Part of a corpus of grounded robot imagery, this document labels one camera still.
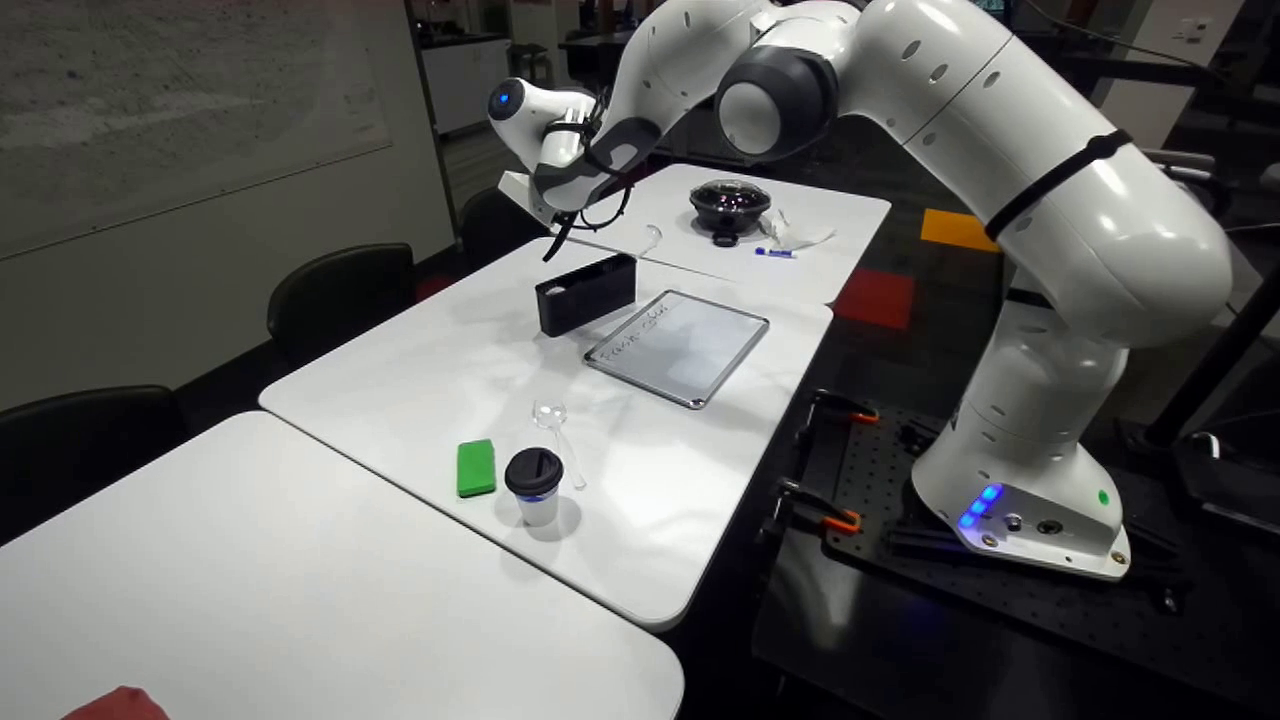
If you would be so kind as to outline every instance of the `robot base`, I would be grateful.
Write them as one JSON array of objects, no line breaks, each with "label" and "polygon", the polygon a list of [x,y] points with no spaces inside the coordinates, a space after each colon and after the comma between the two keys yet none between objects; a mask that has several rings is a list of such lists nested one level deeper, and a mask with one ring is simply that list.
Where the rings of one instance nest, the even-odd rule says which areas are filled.
[{"label": "robot base", "polygon": [[985,465],[949,429],[913,468],[913,488],[976,555],[1093,579],[1132,570],[1120,492],[1078,443],[1029,476]]}]

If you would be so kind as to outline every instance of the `office chair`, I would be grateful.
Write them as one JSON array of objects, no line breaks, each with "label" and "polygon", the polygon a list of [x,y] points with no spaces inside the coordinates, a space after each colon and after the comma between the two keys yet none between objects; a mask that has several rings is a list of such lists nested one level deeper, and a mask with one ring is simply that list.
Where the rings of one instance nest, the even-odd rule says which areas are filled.
[{"label": "office chair", "polygon": [[548,227],[535,226],[500,187],[482,187],[460,208],[455,235],[460,235],[460,258],[479,270],[535,235],[548,235]]},{"label": "office chair", "polygon": [[95,388],[0,412],[0,544],[183,440],[168,388]]},{"label": "office chair", "polygon": [[276,353],[297,367],[413,304],[406,246],[341,250],[287,273],[269,308]]}]

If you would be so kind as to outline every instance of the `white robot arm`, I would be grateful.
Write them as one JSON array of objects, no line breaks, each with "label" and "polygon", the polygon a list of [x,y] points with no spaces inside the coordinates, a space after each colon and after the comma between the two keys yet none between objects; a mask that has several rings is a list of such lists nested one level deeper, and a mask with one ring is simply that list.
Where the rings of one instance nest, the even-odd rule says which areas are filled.
[{"label": "white robot arm", "polygon": [[746,157],[786,157],[835,118],[874,121],[1016,263],[953,424],[913,468],[915,496],[980,555],[1120,579],[1132,564],[1120,492],[1078,434],[1127,347],[1221,312],[1233,288],[1221,226],[966,0],[863,14],[668,0],[653,22],[627,43],[598,133],[581,159],[535,168],[535,191],[557,213],[584,208],[713,77],[721,128]]}]

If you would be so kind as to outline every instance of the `white table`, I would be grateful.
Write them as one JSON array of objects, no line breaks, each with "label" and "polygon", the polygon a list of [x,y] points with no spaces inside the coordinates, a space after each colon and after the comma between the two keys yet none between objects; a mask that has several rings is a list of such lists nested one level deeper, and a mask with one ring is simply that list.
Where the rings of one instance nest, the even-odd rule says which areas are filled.
[{"label": "white table", "polygon": [[[542,246],[523,246],[285,377],[260,403],[620,615],[668,627],[687,610],[831,312],[639,263],[634,308],[683,288],[772,319],[721,398],[687,412],[584,367],[584,347],[634,308],[563,341],[539,338],[533,285],[607,252],[563,246],[552,263],[539,258]],[[539,403],[563,407],[552,440],[568,476],[561,523],[533,533],[508,492],[455,499],[455,443],[492,436],[503,468],[513,454],[548,440],[533,420]]]},{"label": "white table", "polygon": [[[821,246],[797,250],[797,258],[786,259],[755,258],[755,250],[775,250],[775,242],[755,227],[741,235],[737,250],[716,250],[713,235],[691,226],[696,213],[687,204],[687,191],[713,181],[764,187],[772,197],[772,213],[783,213],[797,235]],[[614,204],[620,197],[591,204],[588,222],[607,222]],[[614,226],[598,231],[571,231],[571,242],[746,285],[799,304],[831,304],[868,252],[871,235],[879,231],[885,218],[888,200],[874,197],[821,191],[696,166],[668,166],[631,187],[631,204]]]},{"label": "white table", "polygon": [[0,547],[0,718],[119,686],[175,720],[674,718],[674,657],[523,560],[237,416]]}]

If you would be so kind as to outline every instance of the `black bowl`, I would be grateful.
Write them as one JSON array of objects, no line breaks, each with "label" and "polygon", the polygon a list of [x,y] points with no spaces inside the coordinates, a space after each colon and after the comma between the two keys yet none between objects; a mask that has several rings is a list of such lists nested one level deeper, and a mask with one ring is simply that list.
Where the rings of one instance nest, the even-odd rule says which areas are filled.
[{"label": "black bowl", "polygon": [[741,231],[755,227],[767,197],[751,186],[702,186],[687,191],[696,226],[713,231],[716,250],[730,250]]}]

